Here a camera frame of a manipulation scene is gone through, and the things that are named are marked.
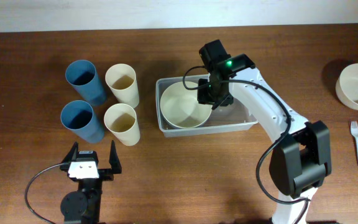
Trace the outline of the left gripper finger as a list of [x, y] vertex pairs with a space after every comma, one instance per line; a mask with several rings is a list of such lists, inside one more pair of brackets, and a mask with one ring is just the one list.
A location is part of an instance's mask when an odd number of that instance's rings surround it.
[[113, 174], [121, 174], [122, 166], [117, 155], [116, 145], [114, 141], [111, 141], [111, 149], [109, 153], [109, 163], [111, 165], [111, 171]]
[[70, 163], [76, 160], [76, 155], [78, 153], [78, 143], [74, 142], [68, 154], [62, 160], [62, 163]]

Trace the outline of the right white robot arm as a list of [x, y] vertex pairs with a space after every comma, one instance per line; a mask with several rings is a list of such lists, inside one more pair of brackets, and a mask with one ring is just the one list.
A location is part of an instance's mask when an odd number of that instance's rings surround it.
[[199, 102], [213, 108], [235, 98], [257, 119], [272, 141], [257, 163], [255, 175], [261, 183], [260, 168], [271, 157], [269, 172], [279, 196], [268, 194], [277, 203], [272, 223], [305, 223], [313, 195], [331, 174], [331, 148], [328, 127], [309, 122], [293, 111], [264, 81], [246, 55], [232, 57], [219, 51], [200, 51], [203, 67], [209, 73], [200, 81]]

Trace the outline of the clear plastic storage container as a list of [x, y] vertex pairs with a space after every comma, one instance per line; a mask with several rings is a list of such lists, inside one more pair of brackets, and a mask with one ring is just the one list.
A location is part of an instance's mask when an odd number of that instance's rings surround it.
[[160, 99], [163, 92], [172, 84], [181, 82], [182, 77], [161, 78], [155, 84], [155, 101], [158, 126], [166, 138], [196, 136], [202, 134], [227, 133], [246, 131], [258, 121], [251, 112], [237, 99], [229, 106], [220, 106], [212, 110], [209, 119], [197, 128], [176, 128], [169, 124], [160, 109]]

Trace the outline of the near blue plastic cup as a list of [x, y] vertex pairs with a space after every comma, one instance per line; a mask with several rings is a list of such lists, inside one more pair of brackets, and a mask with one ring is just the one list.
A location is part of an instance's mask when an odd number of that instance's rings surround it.
[[100, 142], [104, 137], [104, 128], [86, 101], [75, 100], [66, 104], [60, 114], [62, 125], [88, 143]]

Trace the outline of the blue plastic cup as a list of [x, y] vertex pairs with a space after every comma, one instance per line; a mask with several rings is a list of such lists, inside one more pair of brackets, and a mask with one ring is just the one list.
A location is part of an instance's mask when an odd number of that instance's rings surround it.
[[107, 95], [96, 67], [88, 60], [76, 60], [65, 71], [67, 82], [92, 106], [102, 105]]
[[62, 125], [88, 143], [100, 142], [104, 137], [104, 128], [86, 101], [75, 100], [66, 104], [60, 114]]

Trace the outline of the near cream plastic cup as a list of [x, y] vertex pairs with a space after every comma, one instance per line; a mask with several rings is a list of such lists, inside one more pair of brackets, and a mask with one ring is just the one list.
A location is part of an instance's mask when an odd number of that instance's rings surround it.
[[104, 124], [125, 146], [134, 146], [140, 140], [137, 114], [134, 108], [127, 104], [110, 106], [104, 114]]

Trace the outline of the cream plastic cup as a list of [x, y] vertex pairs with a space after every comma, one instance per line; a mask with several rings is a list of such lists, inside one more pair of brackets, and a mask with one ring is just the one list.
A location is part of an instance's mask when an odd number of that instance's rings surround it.
[[125, 146], [134, 146], [140, 140], [137, 114], [134, 108], [127, 104], [110, 106], [104, 114], [104, 124]]
[[110, 67], [105, 81], [118, 102], [136, 108], [139, 104], [139, 90], [135, 70], [124, 63]]

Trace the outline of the far blue plastic cup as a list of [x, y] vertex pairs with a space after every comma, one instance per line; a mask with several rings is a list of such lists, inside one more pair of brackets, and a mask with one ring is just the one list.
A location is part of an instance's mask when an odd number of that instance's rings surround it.
[[88, 60], [76, 60], [65, 71], [67, 82], [92, 106], [102, 105], [107, 95], [96, 67]]

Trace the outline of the far cream plastic cup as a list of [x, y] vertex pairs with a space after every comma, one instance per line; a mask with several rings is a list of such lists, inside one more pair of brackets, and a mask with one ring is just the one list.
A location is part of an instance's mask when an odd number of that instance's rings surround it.
[[139, 90], [135, 70], [124, 63], [110, 67], [105, 81], [118, 102], [136, 108], [139, 104]]

